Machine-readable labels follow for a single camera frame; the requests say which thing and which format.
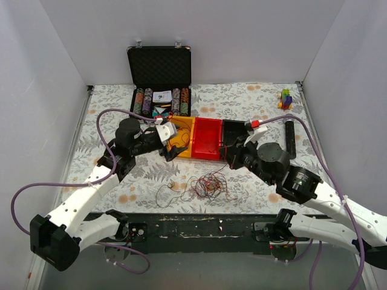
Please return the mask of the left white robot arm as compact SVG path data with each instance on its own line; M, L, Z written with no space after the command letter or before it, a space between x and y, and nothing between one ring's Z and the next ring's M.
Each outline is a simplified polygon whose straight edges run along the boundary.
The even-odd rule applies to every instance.
M165 118L157 118L153 127L142 130L135 118L120 122L115 137L86 179L86 185L45 217L36 215L30 222L32 252L59 271L68 269L82 250L105 238L121 242L129 236L127 215L108 210L100 217L86 217L100 200L117 187L135 167L139 155L158 151L172 161L184 151L168 147L178 135L177 127Z

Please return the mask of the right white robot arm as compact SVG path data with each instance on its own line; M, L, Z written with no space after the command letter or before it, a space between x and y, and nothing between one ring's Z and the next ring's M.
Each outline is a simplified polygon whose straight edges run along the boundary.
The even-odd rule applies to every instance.
M313 208L330 221L313 219L294 210L281 209L275 221L258 228L263 240L305 237L363 253L365 262L386 269L386 217L349 198L340 198L320 176L290 163L288 152L277 143L235 143L220 148L220 155L233 170L245 167L283 198Z

